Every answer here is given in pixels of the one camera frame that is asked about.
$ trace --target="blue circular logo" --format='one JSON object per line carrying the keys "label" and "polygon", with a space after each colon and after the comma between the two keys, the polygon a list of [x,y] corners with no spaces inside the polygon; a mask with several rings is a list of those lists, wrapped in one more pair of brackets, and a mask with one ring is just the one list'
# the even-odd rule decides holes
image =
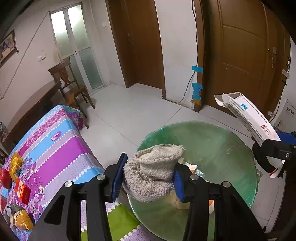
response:
{"label": "blue circular logo", "polygon": [[241,104],[241,107],[243,107],[245,110],[248,109],[248,107],[245,104]]}

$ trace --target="brown door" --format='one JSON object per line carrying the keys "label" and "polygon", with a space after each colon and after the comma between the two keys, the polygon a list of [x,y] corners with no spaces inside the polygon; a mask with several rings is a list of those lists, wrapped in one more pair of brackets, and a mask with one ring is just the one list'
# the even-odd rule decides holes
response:
{"label": "brown door", "polygon": [[[284,87],[284,75],[276,77],[275,71],[287,70],[289,56],[283,25],[259,0],[208,3],[211,52],[205,104],[228,112],[214,95],[239,91],[264,115],[274,111]],[[276,101],[268,104],[272,91]]]}
{"label": "brown door", "polygon": [[126,87],[135,83],[160,88],[165,79],[154,0],[106,0]]}

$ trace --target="green plastic bucket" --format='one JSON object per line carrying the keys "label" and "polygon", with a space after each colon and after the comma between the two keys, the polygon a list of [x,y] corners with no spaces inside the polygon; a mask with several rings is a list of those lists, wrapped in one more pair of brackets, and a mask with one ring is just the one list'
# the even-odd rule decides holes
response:
{"label": "green plastic bucket", "polygon": [[[234,133],[205,122],[179,122],[147,135],[138,150],[163,143],[183,145],[185,161],[198,165],[206,180],[218,184],[229,181],[247,205],[252,206],[259,181],[254,157]],[[148,230],[168,241],[182,240],[188,210],[179,210],[165,199],[147,203],[130,195],[128,199],[134,214]],[[212,213],[209,215],[208,240],[214,238],[214,221]]]}

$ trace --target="wire on wall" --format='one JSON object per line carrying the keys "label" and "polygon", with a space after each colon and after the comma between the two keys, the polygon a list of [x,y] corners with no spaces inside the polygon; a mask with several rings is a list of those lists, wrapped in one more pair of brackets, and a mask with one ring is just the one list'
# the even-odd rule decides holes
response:
{"label": "wire on wall", "polygon": [[[193,0],[191,1],[191,8],[192,8],[192,12],[193,12],[193,16],[194,16],[194,19],[195,19],[195,24],[196,24],[196,15],[195,15],[195,12],[194,12],[194,3],[193,3]],[[196,40],[196,47],[197,47],[197,50],[198,50],[198,43],[197,43],[197,26],[196,26],[196,36],[195,36],[195,40]],[[198,63],[198,53],[197,53],[197,59],[196,59],[196,66],[197,66],[197,63]],[[179,104],[181,103],[184,98],[185,98],[185,95],[186,95],[186,92],[188,90],[188,86],[189,84],[191,83],[191,81],[193,80],[193,77],[194,77],[194,74],[195,74],[195,71],[193,71],[193,74],[191,75],[190,79],[189,79],[189,82],[187,84],[187,87],[186,87],[186,90],[184,92],[184,95],[183,95],[183,98],[179,101],[179,102],[174,102],[174,101],[170,101],[170,102],[173,102],[173,103],[176,103],[176,104]]]}
{"label": "wire on wall", "polygon": [[26,52],[27,52],[28,48],[30,47],[30,45],[31,45],[31,43],[32,43],[32,41],[33,41],[35,35],[37,34],[37,31],[39,30],[41,24],[43,23],[44,19],[46,18],[47,14],[48,14],[49,12],[50,12],[50,11],[48,11],[48,12],[46,13],[46,15],[45,15],[44,18],[42,19],[41,23],[39,24],[37,30],[35,31],[35,33],[34,33],[32,39],[31,39],[31,41],[30,41],[28,47],[26,48],[26,50],[25,50],[25,52],[24,52],[22,58],[20,59],[20,62],[19,62],[18,66],[17,66],[17,68],[16,68],[16,70],[15,70],[15,73],[13,74],[13,76],[12,76],[12,78],[11,78],[11,80],[10,80],[10,82],[9,82],[9,84],[8,84],[8,86],[7,86],[7,88],[6,88],[6,90],[4,91],[4,93],[2,94],[2,96],[1,96],[0,99],[4,99],[4,96],[5,96],[6,92],[7,92],[7,90],[9,89],[9,87],[10,87],[12,81],[13,81],[13,78],[15,77],[15,75],[16,75],[16,73],[17,73],[17,70],[18,70],[18,68],[19,68],[19,66],[20,66],[20,64],[21,64],[21,62],[22,62],[24,56],[26,55]]}
{"label": "wire on wall", "polygon": [[[288,68],[288,73],[290,72],[291,60],[292,60],[292,49],[291,49],[291,41],[290,41],[290,59],[289,59],[290,64],[289,64],[289,68]],[[270,119],[269,123],[271,123],[271,122],[273,121],[273,119],[275,118],[277,112],[279,111],[279,104],[278,104],[278,107],[277,107],[276,113],[274,114],[273,118]]]}

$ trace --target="tile floor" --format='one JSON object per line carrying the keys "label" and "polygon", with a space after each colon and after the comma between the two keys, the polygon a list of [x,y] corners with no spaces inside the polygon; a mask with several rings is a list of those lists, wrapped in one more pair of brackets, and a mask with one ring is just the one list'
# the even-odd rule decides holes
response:
{"label": "tile floor", "polygon": [[[251,134],[235,117],[211,106],[204,106],[196,113],[163,100],[161,91],[153,87],[135,84],[127,89],[109,85],[91,98],[96,109],[84,105],[90,128],[84,127],[81,134],[104,167],[116,163],[122,152],[133,155],[147,134],[180,121],[196,120],[219,125],[235,133],[249,148],[254,143]],[[260,166],[256,167],[263,176],[251,210],[269,232],[281,206],[285,176],[271,179]]]}

